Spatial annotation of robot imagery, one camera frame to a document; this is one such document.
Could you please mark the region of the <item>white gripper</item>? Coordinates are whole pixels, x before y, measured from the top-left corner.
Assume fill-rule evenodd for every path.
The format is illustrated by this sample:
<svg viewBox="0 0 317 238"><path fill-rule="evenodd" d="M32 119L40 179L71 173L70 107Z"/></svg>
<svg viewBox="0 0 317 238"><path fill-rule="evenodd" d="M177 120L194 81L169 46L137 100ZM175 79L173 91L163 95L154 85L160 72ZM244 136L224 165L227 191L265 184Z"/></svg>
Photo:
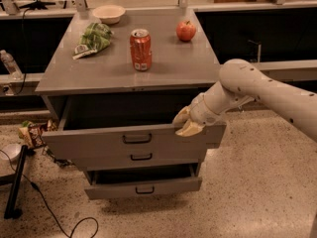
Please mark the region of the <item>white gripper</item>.
<svg viewBox="0 0 317 238"><path fill-rule="evenodd" d="M183 107L173 118L173 124L184 123L183 127L175 132L177 136L191 137L199 134L204 126L215 124L225 110L226 100L215 94L200 93L190 103Z"/></svg>

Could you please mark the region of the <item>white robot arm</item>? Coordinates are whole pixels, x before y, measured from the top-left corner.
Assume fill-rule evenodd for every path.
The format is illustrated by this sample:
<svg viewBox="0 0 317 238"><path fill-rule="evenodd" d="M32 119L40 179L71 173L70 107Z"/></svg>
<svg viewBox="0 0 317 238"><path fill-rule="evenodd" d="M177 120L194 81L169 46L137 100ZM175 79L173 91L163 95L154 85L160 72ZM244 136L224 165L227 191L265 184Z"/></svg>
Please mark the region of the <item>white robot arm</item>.
<svg viewBox="0 0 317 238"><path fill-rule="evenodd" d="M202 211L183 235L315 237L316 94L231 59L173 121L182 137L227 124L221 147L203 166Z"/></svg>

